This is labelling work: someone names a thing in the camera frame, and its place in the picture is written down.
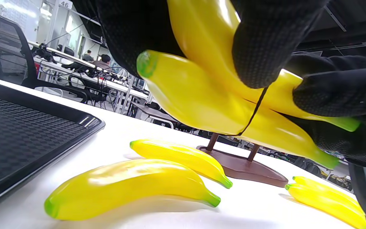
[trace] yellow banana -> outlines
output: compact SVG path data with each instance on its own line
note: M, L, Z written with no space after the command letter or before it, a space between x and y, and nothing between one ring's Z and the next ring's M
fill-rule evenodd
M327 168L339 163L317 148L303 129L273 110L260 107L247 127L255 103L230 93L192 61L145 51L138 56L137 69L162 108L186 125L225 135L244 131L239 138L249 142L310 158Z
M145 158L174 161L185 165L198 174L217 181L226 188L233 183L225 176L220 163L205 152L171 142L140 139L129 143L131 149Z
M327 195L332 195L332 198L335 200L345 200L344 205L348 206L350 209L355 209L356 212L362 212L364 214L364 211L362 210L358 201L343 192L340 192L325 184L311 180L307 177L293 177L293 180L296 181L297 184L307 186L311 189L326 193Z
M167 5L174 36L186 57L228 91L256 103L263 89L243 84L234 67L231 51L240 19L231 1L167 0ZM348 131L357 129L359 122L355 119L317 116L298 108L292 91L301 82L300 77L283 70L270 85L261 106L303 119L326 121Z
M86 171L60 185L45 201L59 220L86 220L143 197L174 195L218 206L220 198L184 165L159 159L123 161Z
M287 184L285 188L297 201L322 210L356 229L366 229L365 214L346 205L348 200L340 196L334 198L334 195L329 195L328 192L311 189L301 184Z

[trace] black tray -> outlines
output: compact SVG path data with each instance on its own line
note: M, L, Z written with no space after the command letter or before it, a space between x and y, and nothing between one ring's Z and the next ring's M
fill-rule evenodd
M0 197L104 126L91 114L0 85Z

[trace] banana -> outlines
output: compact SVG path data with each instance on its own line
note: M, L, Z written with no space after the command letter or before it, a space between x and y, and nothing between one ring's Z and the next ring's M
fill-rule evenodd
M240 19L231 1L167 0L167 5L174 36L186 57L228 91L257 103L263 89L247 87L234 67L231 51ZM302 119L329 122L347 131L357 129L359 122L355 119L317 116L298 108L293 102L292 91L301 82L302 78L295 74L281 71L269 86L261 106Z
M345 200L344 205L348 206L350 209L354 209L356 212L362 212L364 214L358 201L343 192L306 177L293 177L293 180L296 181L297 184L331 195L334 200Z
M260 107L247 127L255 103L230 93L188 59L145 51L138 56L137 69L161 107L188 126L225 135L243 131L239 138L246 141L310 158L330 169L339 163L303 129L273 110Z
M365 214L351 209L349 204L345 204L349 200L341 198L340 195L334 196L329 192L322 192L301 184L287 184L285 188L297 201L322 210L356 229L366 229Z
M145 158L164 159L185 165L226 188L233 183L225 176L220 163L210 155L184 145L160 140L141 139L129 143L131 149Z
M60 185L45 201L45 212L59 220L86 220L129 202L157 195L221 199L184 165L159 159L123 161L86 171Z

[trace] table surface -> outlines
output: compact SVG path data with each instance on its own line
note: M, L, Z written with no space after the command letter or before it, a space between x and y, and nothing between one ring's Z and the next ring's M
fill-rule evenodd
M130 141L154 138L196 147L207 145L208 139L8 82L0 81L0 84L83 110L106 122L104 130L0 201L0 229L352 228L324 212L292 201L284 188L231 178L234 185L228 190L203 177L207 188L222 199L216 208L172 197L152 197L82 222L51 219L45 214L43 203L55 188L92 168L138 158L129 148ZM215 144L215 148L235 155L249 155L247 150L220 142ZM305 176L353 197L347 191L286 161L261 154L257 154L255 160L282 173L290 182L293 176Z
M42 65L46 66L46 67L49 67L49 68L52 68L52 69L55 69L57 71L60 71L60 72L63 72L63 73L72 73L73 71L71 71L70 69L66 69L66 68L63 68L61 66L61 64L55 64L55 63L52 63L52 62L47 62L45 60L42 60L41 58L33 58L33 60L37 63L41 63ZM87 75L85 74L79 74L79 73L74 73L73 75L75 76L78 76L78 77L81 77L85 80L88 80L88 81L91 81L91 82L94 82L94 83L98 83L101 84L103 82L103 80L95 77L95 78L90 78L88 77ZM122 84L121 81L116 81L116 82L112 82L112 81L109 81L109 80L106 80L106 85L107 87L111 88L111 89L114 89L114 90L118 90L118 91L121 91L121 92L124 92L126 93L128 91L128 87L125 87ZM139 92L139 91L136 91L136 90L132 90L131 89L131 95L133 96L136 96L136 97L139 97L139 98L143 98L143 99L147 99L148 96L142 92Z
M168 114L165 114L165 113L162 113L159 110L155 110L153 108L150 108L150 107L138 104L138 103L134 103L134 102L132 102L132 104L134 106L136 106L138 109L140 109L143 113L146 113L147 115L154 116L154 117L161 118L161 119L165 119L165 120L168 120L168 121L171 121L171 122L174 122L174 123L178 122L172 116L170 116Z

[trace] banana stand base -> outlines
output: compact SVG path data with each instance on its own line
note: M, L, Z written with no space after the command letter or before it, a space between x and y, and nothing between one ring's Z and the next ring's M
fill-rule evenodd
M218 134L213 133L209 145L198 146L197 149L215 158L222 165L226 176L241 180L257 181L278 187L285 187L288 183L288 180L282 174L257 161L253 161L260 147L259 145L254 144L250 155L248 158L245 158L213 149L217 138Z

